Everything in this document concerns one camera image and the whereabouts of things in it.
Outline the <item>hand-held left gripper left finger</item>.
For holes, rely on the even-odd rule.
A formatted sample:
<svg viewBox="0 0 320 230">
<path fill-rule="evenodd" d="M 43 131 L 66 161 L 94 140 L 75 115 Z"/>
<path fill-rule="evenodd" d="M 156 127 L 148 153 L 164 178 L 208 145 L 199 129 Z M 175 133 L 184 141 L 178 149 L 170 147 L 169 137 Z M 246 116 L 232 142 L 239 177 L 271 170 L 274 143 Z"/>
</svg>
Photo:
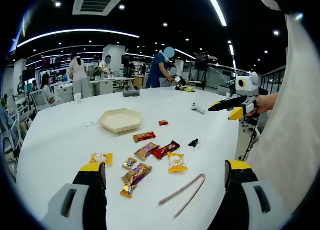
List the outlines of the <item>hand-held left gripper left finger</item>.
<svg viewBox="0 0 320 230">
<path fill-rule="evenodd" d="M 106 165 L 84 165 L 48 202 L 46 229 L 106 229 Z"/>
</svg>

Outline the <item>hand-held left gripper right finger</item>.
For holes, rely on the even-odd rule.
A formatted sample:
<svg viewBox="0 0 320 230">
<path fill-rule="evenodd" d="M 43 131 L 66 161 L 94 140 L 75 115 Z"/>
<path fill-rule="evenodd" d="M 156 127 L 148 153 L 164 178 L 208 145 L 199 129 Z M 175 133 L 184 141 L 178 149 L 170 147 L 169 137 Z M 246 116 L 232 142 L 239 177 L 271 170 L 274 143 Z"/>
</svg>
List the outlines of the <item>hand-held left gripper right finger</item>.
<svg viewBox="0 0 320 230">
<path fill-rule="evenodd" d="M 225 161 L 225 194 L 208 229 L 282 229 L 290 214 L 281 195 L 246 162 Z"/>
</svg>

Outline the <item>person's right hand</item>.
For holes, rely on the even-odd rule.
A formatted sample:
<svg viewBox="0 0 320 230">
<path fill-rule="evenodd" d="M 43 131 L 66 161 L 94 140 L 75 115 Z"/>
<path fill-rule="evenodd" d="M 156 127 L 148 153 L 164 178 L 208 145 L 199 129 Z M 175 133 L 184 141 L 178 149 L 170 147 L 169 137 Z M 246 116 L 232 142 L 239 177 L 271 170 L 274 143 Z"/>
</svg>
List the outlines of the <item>person's right hand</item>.
<svg viewBox="0 0 320 230">
<path fill-rule="evenodd" d="M 269 95 L 257 95 L 256 106 L 251 113 L 260 114 L 268 110 L 272 110 L 277 100 L 278 93 L 272 93 Z"/>
</svg>

